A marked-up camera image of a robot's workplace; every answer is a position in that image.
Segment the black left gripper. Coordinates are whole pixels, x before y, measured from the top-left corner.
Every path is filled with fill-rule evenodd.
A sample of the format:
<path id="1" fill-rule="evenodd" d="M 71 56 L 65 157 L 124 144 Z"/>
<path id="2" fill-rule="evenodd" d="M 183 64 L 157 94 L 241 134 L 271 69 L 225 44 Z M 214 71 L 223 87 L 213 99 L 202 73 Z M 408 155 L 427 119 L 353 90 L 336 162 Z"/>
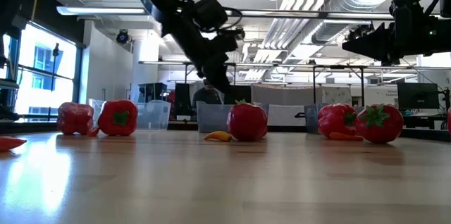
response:
<path id="1" fill-rule="evenodd" d="M 183 37 L 183 51 L 198 71 L 202 72 L 205 84 L 212 84 L 224 94 L 231 94 L 232 87 L 226 75 L 227 66 L 215 64 L 205 68 L 210 62 L 224 63 L 226 52 L 235 51 L 237 42 L 245 37 L 242 28 L 234 30 L 219 30 L 213 39 L 198 35 L 185 35 Z"/>

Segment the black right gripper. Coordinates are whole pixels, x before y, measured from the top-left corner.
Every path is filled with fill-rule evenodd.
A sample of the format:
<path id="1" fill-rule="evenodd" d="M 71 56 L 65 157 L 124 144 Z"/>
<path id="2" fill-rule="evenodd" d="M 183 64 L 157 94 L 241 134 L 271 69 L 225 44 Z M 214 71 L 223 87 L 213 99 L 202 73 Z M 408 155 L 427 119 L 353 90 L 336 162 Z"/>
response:
<path id="1" fill-rule="evenodd" d="M 373 23 L 358 25 L 350 30 L 342 47 L 345 51 L 367 56 L 381 63 L 392 63 L 404 56 L 417 54 L 431 56 L 440 52 L 439 25 L 440 20 L 437 18 L 427 18 L 425 23 L 414 23 L 411 18 L 395 19 L 392 41 L 385 23 L 377 28 Z M 390 58 L 386 47 L 390 47 Z"/>

